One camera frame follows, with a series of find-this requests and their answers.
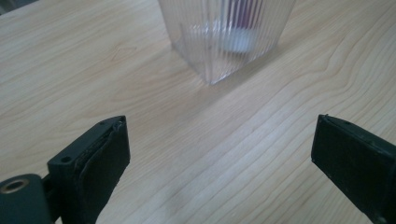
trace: wood grain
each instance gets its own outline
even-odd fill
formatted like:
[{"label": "wood grain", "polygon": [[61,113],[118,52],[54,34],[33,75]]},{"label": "wood grain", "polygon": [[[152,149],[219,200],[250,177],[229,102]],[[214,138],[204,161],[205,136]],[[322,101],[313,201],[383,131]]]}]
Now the wood grain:
[{"label": "wood grain", "polygon": [[278,46],[215,86],[155,0],[0,17],[0,179],[124,114],[132,163],[98,223],[370,223],[310,161],[318,114],[396,143],[396,2],[297,0]]}]

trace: transparent container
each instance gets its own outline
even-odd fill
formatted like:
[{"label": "transparent container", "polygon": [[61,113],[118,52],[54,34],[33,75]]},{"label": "transparent container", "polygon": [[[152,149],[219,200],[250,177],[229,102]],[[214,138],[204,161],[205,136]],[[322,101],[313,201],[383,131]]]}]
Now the transparent container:
[{"label": "transparent container", "polygon": [[272,49],[295,0],[158,0],[173,47],[214,84]]}]

